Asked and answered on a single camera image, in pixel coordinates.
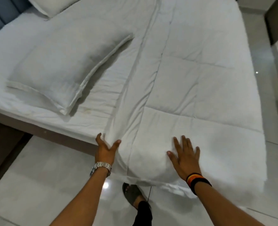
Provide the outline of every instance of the brown bed frame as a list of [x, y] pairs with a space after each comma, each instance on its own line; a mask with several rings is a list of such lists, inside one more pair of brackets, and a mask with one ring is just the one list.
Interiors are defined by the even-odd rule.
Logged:
[[97, 145], [78, 140], [60, 133], [50, 131], [48, 129], [41, 128], [37, 125], [30, 124], [24, 121], [17, 120], [15, 118], [8, 117], [0, 113], [0, 124], [12, 127], [14, 129], [30, 133], [34, 136], [49, 140], [51, 142], [64, 145], [66, 147], [75, 149], [77, 151], [84, 152], [86, 154], [95, 155]]

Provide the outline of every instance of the blue headboard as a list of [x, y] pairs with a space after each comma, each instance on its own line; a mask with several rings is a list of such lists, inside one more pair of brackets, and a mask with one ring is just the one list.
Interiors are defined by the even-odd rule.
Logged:
[[28, 0], [0, 0], [0, 29], [30, 6]]

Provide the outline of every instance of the person's left hand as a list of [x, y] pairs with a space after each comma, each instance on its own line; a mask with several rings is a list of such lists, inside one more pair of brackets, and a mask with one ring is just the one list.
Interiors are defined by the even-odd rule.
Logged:
[[113, 146], [109, 149], [106, 143], [100, 137], [101, 137], [101, 133], [99, 133], [96, 137], [96, 142], [99, 148], [95, 154], [95, 163], [106, 162], [112, 166], [115, 160], [116, 151], [121, 143], [121, 140], [117, 140], [113, 144]]

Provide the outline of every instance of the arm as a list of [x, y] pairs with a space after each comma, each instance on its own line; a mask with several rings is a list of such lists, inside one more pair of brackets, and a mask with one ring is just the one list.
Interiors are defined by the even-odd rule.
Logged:
[[[201, 174], [199, 166], [200, 148], [197, 147], [194, 153], [190, 139], [186, 139], [185, 136], [182, 136], [183, 148], [181, 148], [176, 137], [174, 137], [174, 143], [179, 159], [172, 152], [167, 152], [167, 155], [180, 178], [186, 181], [187, 176], [192, 173]], [[215, 226], [264, 226], [233, 205], [207, 183], [198, 182], [194, 190]]]
[[[95, 155], [95, 162], [107, 162], [113, 165], [115, 153], [120, 140], [117, 140], [109, 149], [101, 140], [101, 133], [96, 137], [99, 149]], [[91, 226], [93, 225], [103, 183], [107, 177], [108, 169], [99, 167], [84, 185], [76, 197], [63, 209], [50, 226]]]

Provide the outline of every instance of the pillow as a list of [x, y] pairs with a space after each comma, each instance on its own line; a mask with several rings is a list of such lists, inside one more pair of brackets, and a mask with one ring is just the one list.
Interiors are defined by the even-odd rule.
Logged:
[[113, 22], [84, 18], [56, 30], [16, 66], [7, 86], [47, 97], [64, 115], [94, 72], [133, 33]]
[[79, 0], [29, 0], [42, 14], [54, 17]]

